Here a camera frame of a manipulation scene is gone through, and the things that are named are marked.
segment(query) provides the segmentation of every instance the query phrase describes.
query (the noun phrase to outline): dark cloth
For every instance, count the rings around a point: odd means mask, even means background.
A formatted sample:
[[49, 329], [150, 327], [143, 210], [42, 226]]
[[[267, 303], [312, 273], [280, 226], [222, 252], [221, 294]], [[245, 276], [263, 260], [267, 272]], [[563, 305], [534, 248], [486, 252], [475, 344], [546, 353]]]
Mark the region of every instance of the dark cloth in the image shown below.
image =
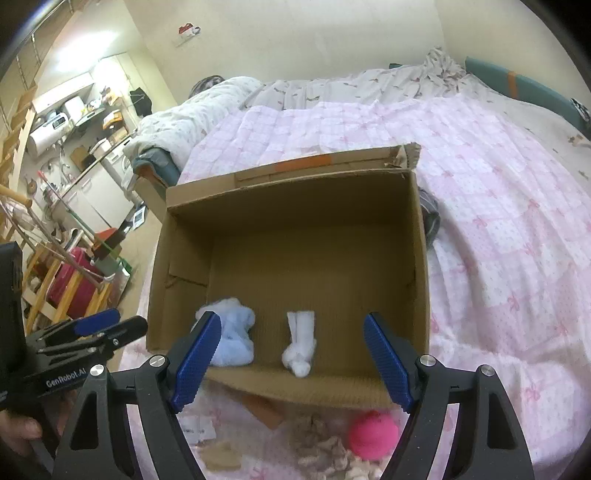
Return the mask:
[[189, 93], [189, 98], [194, 97], [198, 93], [204, 92], [205, 90], [210, 89], [214, 85], [223, 82], [223, 77], [219, 75], [211, 75], [210, 77], [205, 77], [203, 80], [199, 80], [195, 86], [191, 89], [191, 93]]
[[152, 115], [152, 100], [140, 87], [129, 92], [131, 102], [134, 104], [135, 112], [139, 116]]

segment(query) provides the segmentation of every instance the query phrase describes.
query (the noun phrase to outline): ceiling light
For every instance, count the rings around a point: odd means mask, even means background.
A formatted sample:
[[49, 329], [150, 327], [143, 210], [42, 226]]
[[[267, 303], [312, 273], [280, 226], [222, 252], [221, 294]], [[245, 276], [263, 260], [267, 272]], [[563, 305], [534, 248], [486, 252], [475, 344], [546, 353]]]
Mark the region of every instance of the ceiling light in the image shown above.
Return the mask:
[[107, 51], [117, 33], [109, 30], [83, 35], [71, 40], [58, 52], [60, 72], [86, 72], [98, 62]]

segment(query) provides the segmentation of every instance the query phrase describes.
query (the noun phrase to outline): human hand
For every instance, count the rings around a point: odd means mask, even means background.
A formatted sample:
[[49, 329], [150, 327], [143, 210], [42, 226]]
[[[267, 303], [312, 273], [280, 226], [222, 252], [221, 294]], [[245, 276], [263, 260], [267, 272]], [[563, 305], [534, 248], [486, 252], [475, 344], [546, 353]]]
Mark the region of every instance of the human hand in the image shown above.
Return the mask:
[[0, 439], [19, 455], [29, 455], [29, 441], [40, 439], [42, 434], [41, 425], [36, 420], [15, 415], [8, 410], [0, 411]]
[[[68, 416], [76, 402], [77, 393], [70, 391], [59, 400], [57, 407], [57, 433], [61, 436], [66, 428]], [[9, 410], [0, 411], [0, 439], [14, 452], [28, 456], [32, 452], [31, 440], [39, 440], [43, 431], [39, 422]]]

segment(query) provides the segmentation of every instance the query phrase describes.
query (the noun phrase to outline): cardboard box flap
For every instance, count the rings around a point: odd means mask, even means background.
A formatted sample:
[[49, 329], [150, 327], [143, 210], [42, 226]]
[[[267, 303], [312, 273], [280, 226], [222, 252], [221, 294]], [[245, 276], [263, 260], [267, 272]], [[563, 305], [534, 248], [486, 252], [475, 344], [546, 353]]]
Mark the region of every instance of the cardboard box flap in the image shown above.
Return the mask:
[[420, 152], [421, 146], [411, 142], [396, 147], [368, 148], [285, 160], [235, 173], [195, 180], [199, 182], [197, 192], [193, 187], [194, 182], [176, 185], [167, 189], [166, 204], [171, 208], [245, 186], [334, 171], [367, 170], [370, 168], [413, 170], [417, 166]]
[[392, 400], [380, 378], [310, 375], [295, 378], [287, 370], [248, 367], [210, 367], [206, 376], [235, 390], [273, 400], [341, 408], [386, 408]]

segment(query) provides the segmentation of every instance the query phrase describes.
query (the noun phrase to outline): rolled sock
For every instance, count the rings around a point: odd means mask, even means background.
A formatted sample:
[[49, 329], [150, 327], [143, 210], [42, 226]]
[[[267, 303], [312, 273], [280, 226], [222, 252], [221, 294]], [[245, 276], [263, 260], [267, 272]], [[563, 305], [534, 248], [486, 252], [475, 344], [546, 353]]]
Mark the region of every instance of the rolled sock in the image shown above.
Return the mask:
[[291, 345], [285, 349], [281, 361], [296, 377], [310, 373], [312, 357], [316, 349], [314, 338], [314, 312], [287, 312]]
[[252, 363], [255, 347], [248, 336], [248, 330], [255, 323], [255, 313], [241, 305], [238, 299], [231, 298], [201, 307], [195, 314], [196, 320], [199, 321], [207, 311], [215, 312], [222, 323], [222, 338], [211, 364], [216, 367], [237, 367]]

